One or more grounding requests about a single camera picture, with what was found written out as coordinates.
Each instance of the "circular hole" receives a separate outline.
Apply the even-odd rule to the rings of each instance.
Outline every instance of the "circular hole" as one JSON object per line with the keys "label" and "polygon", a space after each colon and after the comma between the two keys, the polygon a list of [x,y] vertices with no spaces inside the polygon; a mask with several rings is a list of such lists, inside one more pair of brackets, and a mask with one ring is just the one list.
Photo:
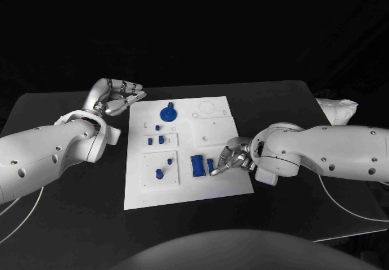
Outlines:
{"label": "circular hole", "polygon": [[21,168],[17,170],[18,176],[23,178],[25,176],[25,170]]}
{"label": "circular hole", "polygon": [[53,160],[53,163],[57,163],[57,162],[59,162],[59,156],[51,155],[51,156],[50,156],[50,159]]}

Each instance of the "robotic hand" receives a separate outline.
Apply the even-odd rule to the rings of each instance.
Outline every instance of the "robotic hand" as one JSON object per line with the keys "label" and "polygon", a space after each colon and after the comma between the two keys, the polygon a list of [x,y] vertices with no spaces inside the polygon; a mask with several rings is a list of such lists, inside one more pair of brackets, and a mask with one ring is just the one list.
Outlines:
{"label": "robotic hand", "polygon": [[144,97],[139,84],[99,79],[82,110],[61,116],[54,125],[0,138],[0,204],[36,191],[72,165],[99,160],[121,133],[106,125],[102,114],[119,115]]}
{"label": "robotic hand", "polygon": [[270,125],[253,139],[226,143],[211,176],[240,167],[255,179],[276,185],[278,176],[298,174],[299,165],[316,174],[361,181],[389,182],[389,130],[358,126]]}

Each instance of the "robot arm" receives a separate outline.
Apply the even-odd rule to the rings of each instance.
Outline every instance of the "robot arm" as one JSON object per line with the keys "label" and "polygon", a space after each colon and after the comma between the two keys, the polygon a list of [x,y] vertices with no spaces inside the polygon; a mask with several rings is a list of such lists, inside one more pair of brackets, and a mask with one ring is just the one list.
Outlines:
{"label": "robot arm", "polygon": [[0,138],[0,204],[36,191],[72,165],[99,160],[121,133],[106,125],[102,114],[119,115],[144,97],[139,84],[99,79],[82,110],[61,116],[54,125]]}
{"label": "robot arm", "polygon": [[276,176],[295,176],[301,165],[322,176],[389,182],[387,137],[389,130],[381,128],[318,126],[303,130],[276,123],[249,142],[240,137],[229,141],[220,155],[226,160],[211,175],[233,168],[231,164],[250,171],[253,166],[244,164],[253,162],[255,179],[270,185]]}

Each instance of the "black table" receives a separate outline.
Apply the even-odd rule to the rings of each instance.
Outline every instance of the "black table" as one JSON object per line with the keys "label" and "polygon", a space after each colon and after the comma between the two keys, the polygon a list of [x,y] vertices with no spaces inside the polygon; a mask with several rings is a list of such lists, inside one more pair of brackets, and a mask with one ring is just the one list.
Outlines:
{"label": "black table", "polygon": [[[148,88],[146,100],[226,96],[240,136],[253,137],[270,124],[302,128],[328,121],[303,82]],[[80,109],[87,92],[24,94],[1,137],[41,125]],[[331,202],[316,175],[301,167],[276,186],[256,182],[255,193],[123,211],[128,113],[105,117],[122,130],[96,164],[72,166],[46,185],[36,210],[14,235],[0,244],[1,269],[106,269],[128,256],[177,237],[233,228],[282,232],[324,240],[387,229]],[[354,213],[386,219],[365,182],[324,178],[338,203]],[[24,219],[38,191],[20,199],[0,217],[0,240]]]}

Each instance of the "cable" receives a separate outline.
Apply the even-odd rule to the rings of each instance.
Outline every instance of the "cable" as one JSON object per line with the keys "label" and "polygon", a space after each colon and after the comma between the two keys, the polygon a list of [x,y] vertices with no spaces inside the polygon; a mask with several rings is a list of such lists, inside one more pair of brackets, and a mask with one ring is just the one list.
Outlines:
{"label": "cable", "polygon": [[21,227],[23,223],[25,222],[27,218],[30,217],[33,211],[34,211],[34,208],[36,208],[36,205],[37,205],[37,202],[38,202],[38,199],[40,199],[40,196],[41,196],[41,192],[43,192],[43,187],[40,189],[40,193],[38,193],[38,197],[36,199],[36,202],[34,202],[34,206],[31,207],[31,210],[30,210],[30,213],[28,215],[25,216],[24,220],[21,221],[20,225],[15,227],[15,229],[12,230],[12,232],[8,234],[8,236],[0,241],[0,244],[8,239],[8,237],[14,234],[14,232],[18,230],[18,228]]}
{"label": "cable", "polygon": [[325,186],[324,186],[324,183],[322,183],[319,174],[318,174],[318,179],[319,179],[319,182],[321,182],[324,191],[325,191],[325,193],[327,193],[329,199],[332,200],[332,202],[337,204],[337,206],[338,206],[345,212],[348,212],[351,215],[354,215],[354,216],[358,217],[358,218],[367,219],[368,221],[389,222],[389,220],[384,220],[384,219],[365,218],[365,217],[363,217],[363,216],[354,214],[351,211],[348,211],[348,210],[338,204],[338,202],[334,200],[334,198],[331,197],[331,195],[329,195],[329,193],[328,193],[328,191],[327,191],[327,189],[325,189]]}
{"label": "cable", "polygon": [[20,199],[20,198],[17,198],[17,199],[14,200],[14,202],[8,205],[8,207],[2,210],[2,212],[0,213],[0,216],[8,211],[8,209],[12,207],[14,203],[17,203],[18,199]]}

